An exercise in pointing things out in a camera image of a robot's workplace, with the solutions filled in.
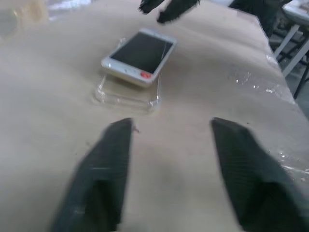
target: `phone screen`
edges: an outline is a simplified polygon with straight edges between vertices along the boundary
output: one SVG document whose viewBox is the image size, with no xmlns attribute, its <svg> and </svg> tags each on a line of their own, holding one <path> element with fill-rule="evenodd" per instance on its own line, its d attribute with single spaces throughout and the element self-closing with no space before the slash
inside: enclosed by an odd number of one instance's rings
<svg viewBox="0 0 309 232">
<path fill-rule="evenodd" d="M 172 45 L 173 43 L 139 32 L 111 55 L 111 58 L 153 74 Z"/>
</svg>

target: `transparent phone case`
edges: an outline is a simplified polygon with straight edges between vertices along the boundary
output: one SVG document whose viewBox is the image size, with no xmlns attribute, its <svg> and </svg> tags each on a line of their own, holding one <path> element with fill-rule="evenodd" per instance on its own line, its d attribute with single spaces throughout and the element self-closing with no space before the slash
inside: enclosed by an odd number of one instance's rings
<svg viewBox="0 0 309 232">
<path fill-rule="evenodd" d="M 122 46 L 124 41 L 121 39 L 118 46 Z M 148 88 L 141 88 L 104 71 L 101 74 L 103 80 L 96 89 L 95 97 L 102 105 L 149 113 L 160 104 L 160 74 Z"/>
</svg>

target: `clear plastic case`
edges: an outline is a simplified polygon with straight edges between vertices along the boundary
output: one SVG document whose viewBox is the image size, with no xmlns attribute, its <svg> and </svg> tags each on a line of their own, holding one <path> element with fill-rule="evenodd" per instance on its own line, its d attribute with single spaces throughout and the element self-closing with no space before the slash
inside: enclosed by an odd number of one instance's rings
<svg viewBox="0 0 309 232">
<path fill-rule="evenodd" d="M 121 39 L 118 46 L 124 41 L 125 38 Z M 141 88 L 104 71 L 101 74 L 103 80 L 96 89 L 95 97 L 102 105 L 149 113 L 160 104 L 160 74 L 148 88 Z"/>
</svg>

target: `white smartphone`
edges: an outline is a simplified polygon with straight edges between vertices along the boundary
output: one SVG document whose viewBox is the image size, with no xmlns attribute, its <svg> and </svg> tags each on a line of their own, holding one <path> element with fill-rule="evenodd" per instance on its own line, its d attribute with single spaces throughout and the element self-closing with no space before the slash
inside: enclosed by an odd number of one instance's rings
<svg viewBox="0 0 309 232">
<path fill-rule="evenodd" d="M 102 60 L 103 69 L 141 87 L 157 78 L 176 45 L 176 39 L 150 29 L 140 31 Z"/>
</svg>

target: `phone frame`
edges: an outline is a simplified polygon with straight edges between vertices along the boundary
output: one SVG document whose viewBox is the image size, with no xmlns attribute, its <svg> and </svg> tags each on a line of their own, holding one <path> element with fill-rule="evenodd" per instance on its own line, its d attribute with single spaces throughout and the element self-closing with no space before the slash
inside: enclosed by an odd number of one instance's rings
<svg viewBox="0 0 309 232">
<path fill-rule="evenodd" d="M 110 53 L 105 59 L 101 61 L 101 65 L 103 69 L 116 77 L 119 77 L 121 79 L 124 79 L 128 82 L 132 82 L 138 86 L 141 87 L 148 87 L 151 85 L 151 83 L 157 78 L 159 75 L 161 69 L 163 68 L 164 64 L 168 60 L 171 52 L 175 48 L 175 45 L 177 43 L 176 39 L 167 35 L 162 35 L 157 31 L 150 30 L 150 29 L 140 29 L 138 33 L 144 33 L 146 35 L 161 39 L 163 41 L 172 43 L 171 48 L 163 58 L 163 60 L 158 65 L 157 69 L 154 73 L 149 73 L 144 70 L 138 69 L 136 67 L 133 67 L 131 65 L 125 64 L 123 62 L 117 61 L 115 59 L 112 59 L 111 56 L 114 55 L 116 52 L 118 52 L 123 46 L 125 46 L 127 43 L 129 43 L 134 36 L 132 36 L 129 40 L 127 40 L 123 45 L 116 48 L 112 53 Z"/>
</svg>

